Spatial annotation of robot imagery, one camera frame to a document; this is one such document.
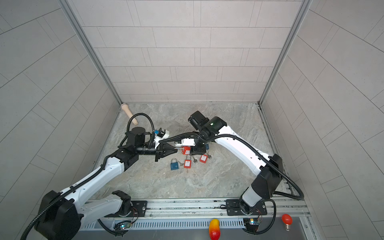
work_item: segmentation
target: red light bulb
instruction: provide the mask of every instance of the red light bulb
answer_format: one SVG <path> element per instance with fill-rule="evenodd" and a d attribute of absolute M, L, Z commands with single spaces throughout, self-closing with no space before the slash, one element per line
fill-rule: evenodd
<path fill-rule="evenodd" d="M 281 217 L 283 220 L 283 223 L 285 224 L 285 230 L 289 231 L 291 229 L 291 224 L 292 224 L 292 218 L 288 214 L 283 214 Z"/>

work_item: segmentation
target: blue padlock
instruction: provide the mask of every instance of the blue padlock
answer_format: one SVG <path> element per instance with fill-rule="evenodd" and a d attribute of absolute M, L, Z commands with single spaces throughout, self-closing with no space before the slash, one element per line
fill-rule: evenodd
<path fill-rule="evenodd" d="M 177 162 L 176 158 L 172 158 L 172 160 L 170 161 L 170 169 L 171 170 L 179 169 L 179 163 Z"/>

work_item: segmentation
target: beige toy microphone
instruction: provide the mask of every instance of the beige toy microphone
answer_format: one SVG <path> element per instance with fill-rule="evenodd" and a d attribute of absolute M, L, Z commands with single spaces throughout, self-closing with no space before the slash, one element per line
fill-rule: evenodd
<path fill-rule="evenodd" d="M 127 104 L 123 103 L 123 104 L 121 105 L 121 109 L 128 115 L 129 118 L 131 118 L 131 117 L 133 116 L 133 114 L 132 114 L 131 111 L 129 110 Z M 134 118 L 134 119 L 132 120 L 132 123 L 135 124 L 135 125 L 138 124 L 136 118 Z"/>

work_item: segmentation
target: tile wall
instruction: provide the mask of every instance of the tile wall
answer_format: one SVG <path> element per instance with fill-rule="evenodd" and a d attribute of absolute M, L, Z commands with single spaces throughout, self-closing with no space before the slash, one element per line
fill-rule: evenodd
<path fill-rule="evenodd" d="M 383 16 L 313 0 L 262 105 L 322 239 L 384 239 Z"/>
<path fill-rule="evenodd" d="M 1 240 L 91 170 L 118 109 L 56 0 L 0 2 Z"/>
<path fill-rule="evenodd" d="M 301 1 L 68 0 L 123 102 L 256 102 Z"/>

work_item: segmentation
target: marble floor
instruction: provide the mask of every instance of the marble floor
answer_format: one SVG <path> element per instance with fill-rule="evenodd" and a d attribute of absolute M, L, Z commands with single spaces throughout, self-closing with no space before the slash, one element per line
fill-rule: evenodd
<path fill-rule="evenodd" d="M 155 129 L 162 127 L 171 136 L 195 131 L 188 122 L 189 116 L 199 110 L 204 116 L 218 116 L 241 137 L 259 150 L 272 154 L 262 120 L 255 104 L 244 103 L 203 103 L 203 104 L 130 104 L 135 113 L 148 114 Z M 128 117 L 120 112 L 106 146 L 96 166 L 101 164 L 104 156 L 117 149 L 124 137 Z M 138 116 L 137 126 L 150 131 L 149 121 Z M 93 199 L 101 199 L 115 190 L 122 190 L 133 199 L 139 198 L 197 198 L 197 197 L 239 197 L 255 179 L 251 170 L 226 148 L 210 144 L 209 154 L 212 159 L 194 163 L 190 169 L 181 167 L 170 170 L 172 158 L 184 162 L 185 155 L 180 153 L 161 158 L 155 162 L 154 156 L 140 156 L 139 160 L 121 175 L 112 179 L 100 189 Z M 284 191 L 282 185 L 278 190 Z"/>

